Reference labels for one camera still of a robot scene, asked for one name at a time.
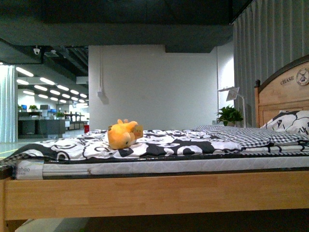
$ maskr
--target yellow stuffed toy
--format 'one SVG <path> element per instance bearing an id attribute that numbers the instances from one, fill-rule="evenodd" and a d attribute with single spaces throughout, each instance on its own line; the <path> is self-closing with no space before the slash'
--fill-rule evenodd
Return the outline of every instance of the yellow stuffed toy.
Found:
<path id="1" fill-rule="evenodd" d="M 112 149 L 123 149 L 135 144 L 136 138 L 134 128 L 138 123 L 136 121 L 128 122 L 127 119 L 118 119 L 118 124 L 109 126 L 107 136 Z"/>

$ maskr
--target ceiling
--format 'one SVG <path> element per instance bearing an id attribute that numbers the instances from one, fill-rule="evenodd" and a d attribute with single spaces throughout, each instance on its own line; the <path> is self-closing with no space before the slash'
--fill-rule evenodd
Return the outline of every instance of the ceiling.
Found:
<path id="1" fill-rule="evenodd" d="M 88 46 L 163 44 L 209 53 L 248 0 L 2 0 L 0 62 L 88 94 Z M 38 47 L 40 53 L 34 54 Z"/>

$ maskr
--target gray floor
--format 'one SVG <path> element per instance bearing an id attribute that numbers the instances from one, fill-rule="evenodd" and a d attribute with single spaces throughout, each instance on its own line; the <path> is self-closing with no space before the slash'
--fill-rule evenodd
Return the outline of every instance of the gray floor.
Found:
<path id="1" fill-rule="evenodd" d="M 73 137 L 76 135 L 80 135 L 84 133 L 84 129 L 82 130 L 67 130 L 65 134 L 63 134 L 63 138 Z M 0 143 L 0 159 L 8 157 L 12 153 L 14 153 L 18 148 L 39 141 L 46 141 L 47 138 L 41 139 L 18 139 L 17 143 Z"/>

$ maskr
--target red object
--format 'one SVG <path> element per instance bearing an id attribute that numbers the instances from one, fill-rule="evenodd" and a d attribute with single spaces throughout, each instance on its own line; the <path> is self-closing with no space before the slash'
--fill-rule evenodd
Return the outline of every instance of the red object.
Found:
<path id="1" fill-rule="evenodd" d="M 84 125 L 84 133 L 89 132 L 89 125 Z"/>

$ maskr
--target desk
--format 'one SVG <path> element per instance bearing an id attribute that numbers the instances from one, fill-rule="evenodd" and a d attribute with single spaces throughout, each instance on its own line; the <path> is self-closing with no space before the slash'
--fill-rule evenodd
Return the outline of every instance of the desk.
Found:
<path id="1" fill-rule="evenodd" d="M 65 120 L 30 119 L 18 121 L 18 138 L 62 138 L 65 134 Z"/>

